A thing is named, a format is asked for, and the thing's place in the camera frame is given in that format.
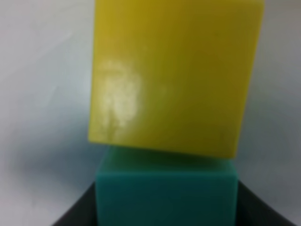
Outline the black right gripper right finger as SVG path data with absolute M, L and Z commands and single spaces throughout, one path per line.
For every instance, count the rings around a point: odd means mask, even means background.
M 296 226 L 238 182 L 236 226 Z

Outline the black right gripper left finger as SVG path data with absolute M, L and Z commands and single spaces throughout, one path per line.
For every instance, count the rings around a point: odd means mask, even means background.
M 95 183 L 54 224 L 54 226 L 97 226 Z

